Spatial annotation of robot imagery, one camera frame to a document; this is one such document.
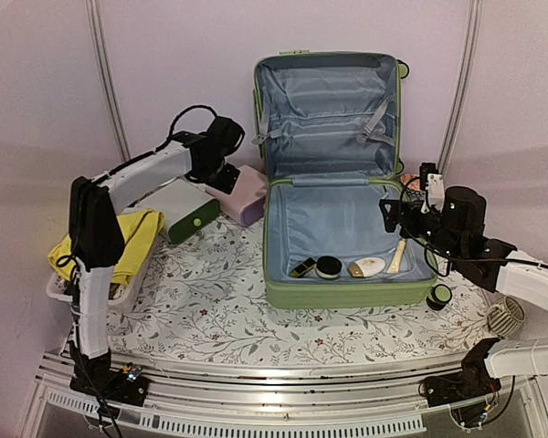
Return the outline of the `white green drawer box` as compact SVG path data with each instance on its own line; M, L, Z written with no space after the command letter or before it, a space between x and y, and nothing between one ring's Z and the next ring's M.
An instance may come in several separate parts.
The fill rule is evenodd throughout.
M181 244L220 215L215 197L182 179L146 194L136 205L163 213L161 236L171 245Z

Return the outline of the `purple drawer box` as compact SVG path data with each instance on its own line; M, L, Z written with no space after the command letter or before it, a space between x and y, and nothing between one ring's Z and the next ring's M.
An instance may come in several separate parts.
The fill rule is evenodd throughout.
M248 165L242 165L231 194L215 192L221 212L241 226L250 226L264 214L267 177Z

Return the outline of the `yellow garment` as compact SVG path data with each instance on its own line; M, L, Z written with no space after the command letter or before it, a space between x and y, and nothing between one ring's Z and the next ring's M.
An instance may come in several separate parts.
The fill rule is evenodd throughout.
M124 252L114 267L111 283L128 286L141 271L156 236L164 226L164 214L154 209L129 209L127 214L117 216L125 241ZM69 235L55 246L47 256L50 266L65 280L70 279L74 262L57 267L62 256L68 256L71 250Z

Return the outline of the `green hard-shell suitcase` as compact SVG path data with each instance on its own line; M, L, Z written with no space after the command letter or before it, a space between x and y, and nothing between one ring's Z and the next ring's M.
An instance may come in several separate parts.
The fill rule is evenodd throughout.
M254 69L256 143L269 187L263 276L276 308L415 305L437 277L434 257L407 241L398 274L353 278L363 257L392 261L398 233L387 233L379 208L397 199L402 63L387 54L332 52L266 57ZM303 260L334 256L334 280Z

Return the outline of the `white perforated plastic basket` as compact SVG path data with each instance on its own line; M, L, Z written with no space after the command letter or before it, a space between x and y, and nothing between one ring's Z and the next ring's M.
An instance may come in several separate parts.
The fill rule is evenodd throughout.
M75 249L71 241L71 250L69 255L62 256L57 261L57 267L67 266L69 262L74 262L71 268L70 279L65 280L53 269L53 273L47 282L46 293L49 297L71 303L75 294L71 291L72 280L79 281L79 305L80 310L85 312L89 309L94 311L103 310L103 303L107 302L108 307L125 313L132 309L135 302L143 275L149 265L153 250L156 247L157 237L153 246L145 259L141 271L128 286L121 286L111 283L114 267L87 268L87 265L73 255L79 251Z

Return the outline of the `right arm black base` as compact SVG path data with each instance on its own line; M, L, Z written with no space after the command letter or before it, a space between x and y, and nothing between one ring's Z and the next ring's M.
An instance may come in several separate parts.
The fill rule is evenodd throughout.
M463 402L499 391L500 380L492 378L485 366L489 350L499 341L498 338L488 338L477 343L462 359L458 372L426 377L422 387L428 406Z

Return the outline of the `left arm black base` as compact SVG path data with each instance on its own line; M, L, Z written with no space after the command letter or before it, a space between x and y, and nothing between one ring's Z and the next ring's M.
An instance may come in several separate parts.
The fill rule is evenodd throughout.
M142 366L129 362L119 370L111 368L111 352L88 359L73 350L74 374L69 387L76 392L100 398L106 402L119 402L143 407L151 381L142 375Z

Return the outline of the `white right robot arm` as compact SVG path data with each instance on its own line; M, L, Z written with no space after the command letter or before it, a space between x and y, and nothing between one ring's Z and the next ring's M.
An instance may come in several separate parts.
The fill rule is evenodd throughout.
M380 200L386 232L398 231L417 241L477 287L548 311L548 264L485 236L485 198L469 187L445 187L433 163L421 165L418 179L424 200ZM455 376L453 385L460 397L472 398L490 377L548 375L548 338L485 339L466 359L470 365Z

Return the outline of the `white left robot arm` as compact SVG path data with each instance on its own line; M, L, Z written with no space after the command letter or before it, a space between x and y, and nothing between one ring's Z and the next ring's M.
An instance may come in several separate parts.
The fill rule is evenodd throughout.
M78 320L74 345L94 360L106 355L109 286L125 240L117 219L126 207L173 178L231 193L238 169L227 163L245 137L232 119L216 116L201 133L171 131L163 144L104 174L71 184L68 235L79 290L72 304Z

